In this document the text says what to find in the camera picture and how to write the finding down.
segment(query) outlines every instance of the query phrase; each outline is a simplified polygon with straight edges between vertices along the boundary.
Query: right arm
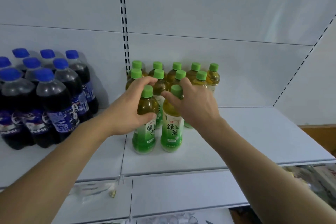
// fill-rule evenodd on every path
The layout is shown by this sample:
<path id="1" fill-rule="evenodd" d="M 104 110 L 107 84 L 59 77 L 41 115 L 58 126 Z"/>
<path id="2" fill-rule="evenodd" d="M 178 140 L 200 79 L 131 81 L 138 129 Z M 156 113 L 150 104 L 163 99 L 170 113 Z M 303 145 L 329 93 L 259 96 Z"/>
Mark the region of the right arm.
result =
<path id="1" fill-rule="evenodd" d="M 180 84 L 183 100 L 162 95 L 221 156 L 263 223 L 336 223 L 336 211 L 230 127 L 209 90 Z"/>

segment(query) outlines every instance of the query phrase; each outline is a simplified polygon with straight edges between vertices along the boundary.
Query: person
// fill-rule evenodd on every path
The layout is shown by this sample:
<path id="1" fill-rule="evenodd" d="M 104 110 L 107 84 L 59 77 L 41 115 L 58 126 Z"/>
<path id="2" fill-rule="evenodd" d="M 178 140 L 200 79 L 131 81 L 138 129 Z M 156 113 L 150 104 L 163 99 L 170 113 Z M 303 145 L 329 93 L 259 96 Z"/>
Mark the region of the person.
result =
<path id="1" fill-rule="evenodd" d="M 152 120 L 137 114 L 141 92 L 157 79 L 144 77 L 102 114 L 80 124 L 58 147 L 0 193 L 6 224 L 49 224 L 93 153 L 112 135 L 129 133 Z M 336 212 L 308 188 L 250 145 L 220 116 L 213 94 L 181 80 L 184 99 L 162 96 L 225 161 L 263 223 L 336 223 Z"/>

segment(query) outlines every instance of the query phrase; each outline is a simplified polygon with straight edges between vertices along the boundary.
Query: bottle label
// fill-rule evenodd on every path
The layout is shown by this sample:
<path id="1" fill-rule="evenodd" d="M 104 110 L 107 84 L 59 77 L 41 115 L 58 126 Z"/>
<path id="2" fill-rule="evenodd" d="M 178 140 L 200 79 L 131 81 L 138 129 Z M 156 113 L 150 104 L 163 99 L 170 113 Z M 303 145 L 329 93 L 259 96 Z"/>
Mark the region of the bottle label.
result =
<path id="1" fill-rule="evenodd" d="M 67 133 L 73 131 L 78 126 L 79 119 L 76 113 L 76 107 L 77 106 L 73 104 L 61 112 L 47 113 L 57 132 Z"/>
<path id="2" fill-rule="evenodd" d="M 92 82 L 89 81 L 87 84 L 84 84 L 83 86 L 83 90 L 86 94 L 86 99 L 88 102 L 91 102 L 92 100 L 95 99 L 95 94 L 93 93 L 93 85 Z"/>
<path id="3" fill-rule="evenodd" d="M 74 96 L 71 101 L 75 105 L 76 112 L 79 115 L 85 114 L 89 110 L 84 91 L 82 91 L 81 94 Z"/>
<path id="4" fill-rule="evenodd" d="M 163 96 L 157 96 L 157 95 L 153 95 L 153 97 L 159 104 L 159 112 L 157 113 L 156 116 L 156 127 L 159 127 L 162 125 L 162 105 L 163 102 L 165 101 L 165 98 Z"/>
<path id="5" fill-rule="evenodd" d="M 216 85 L 207 85 L 207 87 L 208 87 L 208 90 L 210 90 L 212 93 L 215 92 Z"/>
<path id="6" fill-rule="evenodd" d="M 163 112 L 162 138 L 165 146 L 176 147 L 182 142 L 184 119 L 181 116 L 175 117 Z"/>
<path id="7" fill-rule="evenodd" d="M 137 134 L 137 140 L 139 143 L 151 143 L 155 139 L 155 123 L 156 123 L 156 117 L 155 119 L 151 120 L 150 122 L 146 123 L 145 125 L 142 125 L 138 127 L 135 130 L 135 134 Z"/>
<path id="8" fill-rule="evenodd" d="M 52 122 L 46 112 L 33 109 L 31 112 L 22 113 L 22 120 L 32 134 L 42 134 L 52 127 Z"/>
<path id="9" fill-rule="evenodd" d="M 23 122 L 18 112 L 0 111 L 0 133 L 2 135 L 16 134 L 23 128 Z"/>

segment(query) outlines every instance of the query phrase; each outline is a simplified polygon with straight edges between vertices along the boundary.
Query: shelf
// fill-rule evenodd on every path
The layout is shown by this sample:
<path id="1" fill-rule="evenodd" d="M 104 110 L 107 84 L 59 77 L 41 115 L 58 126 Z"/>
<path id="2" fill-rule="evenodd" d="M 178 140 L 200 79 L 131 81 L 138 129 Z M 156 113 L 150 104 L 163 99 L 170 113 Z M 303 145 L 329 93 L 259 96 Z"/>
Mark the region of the shelf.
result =
<path id="1" fill-rule="evenodd" d="M 132 218 L 242 205 L 248 202 L 230 171 L 133 180 Z"/>
<path id="2" fill-rule="evenodd" d="M 193 215 L 198 221 L 198 223 L 206 223 L 205 221 L 210 221 L 212 223 L 223 223 L 223 224 L 234 224 L 233 219 L 231 217 L 229 209 L 211 209 L 211 210 L 205 210 L 205 211 L 199 211 L 195 212 Z M 187 223 L 187 218 L 179 217 L 183 220 L 183 223 Z M 148 219 L 138 219 L 137 224 L 155 224 L 156 220 L 151 221 Z"/>
<path id="3" fill-rule="evenodd" d="M 118 179 L 120 177 L 125 139 L 125 135 L 107 138 L 84 167 L 78 177 L 78 181 Z M 12 184 L 55 148 L 55 145 L 48 149 L 42 149 L 34 145 L 17 151 L 9 148 L 1 139 L 0 188 Z"/>
<path id="4" fill-rule="evenodd" d="M 275 108 L 220 108 L 219 111 L 242 137 L 279 165 L 336 162 L 334 156 Z M 156 131 L 155 149 L 147 155 L 133 150 L 132 136 L 130 133 L 126 138 L 121 171 L 124 177 L 227 169 L 195 129 L 184 129 L 182 145 L 174 153 L 162 150 L 160 129 Z"/>
<path id="5" fill-rule="evenodd" d="M 109 192 L 94 196 L 91 201 L 82 202 L 75 195 L 68 196 L 52 224 L 105 223 L 128 219 L 131 207 L 132 180 L 116 186 L 115 198 Z"/>

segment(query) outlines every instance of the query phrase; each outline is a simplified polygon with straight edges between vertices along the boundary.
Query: bottle cap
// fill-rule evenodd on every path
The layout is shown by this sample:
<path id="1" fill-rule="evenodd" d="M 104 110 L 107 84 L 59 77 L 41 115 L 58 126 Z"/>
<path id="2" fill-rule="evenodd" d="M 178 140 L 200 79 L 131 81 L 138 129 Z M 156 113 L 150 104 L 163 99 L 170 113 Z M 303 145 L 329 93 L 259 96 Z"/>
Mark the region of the bottle cap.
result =
<path id="1" fill-rule="evenodd" d="M 52 59 L 55 57 L 55 52 L 51 49 L 40 50 L 40 54 L 44 59 Z"/>
<path id="2" fill-rule="evenodd" d="M 22 76 L 22 73 L 14 68 L 14 67 L 8 67 L 0 70 L 0 79 L 2 81 L 15 81 L 19 79 Z"/>
<path id="3" fill-rule="evenodd" d="M 201 69 L 201 64 L 198 62 L 193 62 L 191 64 L 191 69 L 194 71 L 199 71 Z"/>
<path id="4" fill-rule="evenodd" d="M 181 64 L 181 62 L 174 62 L 173 63 L 173 69 L 174 70 L 179 70 L 179 69 L 181 69 L 182 68 L 182 64 Z"/>
<path id="5" fill-rule="evenodd" d="M 34 71 L 35 78 L 40 82 L 48 82 L 54 79 L 53 71 L 49 68 L 41 68 Z"/>
<path id="6" fill-rule="evenodd" d="M 183 78 L 185 78 L 186 76 L 186 72 L 184 70 L 177 70 L 176 74 L 175 74 L 175 78 L 178 80 L 182 80 Z"/>
<path id="7" fill-rule="evenodd" d="M 183 89 L 182 89 L 182 87 L 179 86 L 178 84 L 173 85 L 173 86 L 170 88 L 170 92 L 171 92 L 174 96 L 176 96 L 176 97 L 178 97 L 178 98 L 181 98 L 182 95 L 183 95 Z"/>
<path id="8" fill-rule="evenodd" d="M 67 60 L 62 58 L 54 59 L 53 64 L 56 69 L 65 69 L 69 67 Z"/>
<path id="9" fill-rule="evenodd" d="M 162 69 L 162 63 L 160 61 L 154 61 L 153 69 Z"/>
<path id="10" fill-rule="evenodd" d="M 23 59 L 23 64 L 26 68 L 38 68 L 41 66 L 41 62 L 38 58 L 30 57 Z"/>
<path id="11" fill-rule="evenodd" d="M 165 77 L 165 71 L 162 69 L 155 69 L 154 70 L 154 78 L 163 79 Z"/>
<path id="12" fill-rule="evenodd" d="M 142 76 L 142 72 L 140 69 L 138 68 L 133 68 L 131 70 L 131 78 L 133 79 L 137 79 L 137 78 L 140 78 Z"/>
<path id="13" fill-rule="evenodd" d="M 207 79 L 207 73 L 205 71 L 198 71 L 196 74 L 196 79 L 200 81 L 205 81 Z"/>
<path id="14" fill-rule="evenodd" d="M 68 50 L 65 52 L 66 58 L 67 59 L 78 59 L 79 55 L 76 50 Z"/>
<path id="15" fill-rule="evenodd" d="M 150 98 L 153 96 L 153 87 L 150 85 L 145 85 L 145 88 L 143 89 L 141 93 L 141 97 L 143 98 Z"/>
<path id="16" fill-rule="evenodd" d="M 17 48 L 12 50 L 16 58 L 27 58 L 29 57 L 29 52 L 25 48 Z"/>
<path id="17" fill-rule="evenodd" d="M 141 69 L 142 68 L 142 62 L 140 60 L 133 60 L 132 61 L 132 68 Z"/>
<path id="18" fill-rule="evenodd" d="M 9 67 L 12 63 L 7 57 L 0 57 L 0 68 Z"/>
<path id="19" fill-rule="evenodd" d="M 211 63 L 211 64 L 210 64 L 210 67 L 209 67 L 209 70 L 210 70 L 210 71 L 217 72 L 217 71 L 218 71 L 218 64 L 216 64 L 216 63 Z"/>

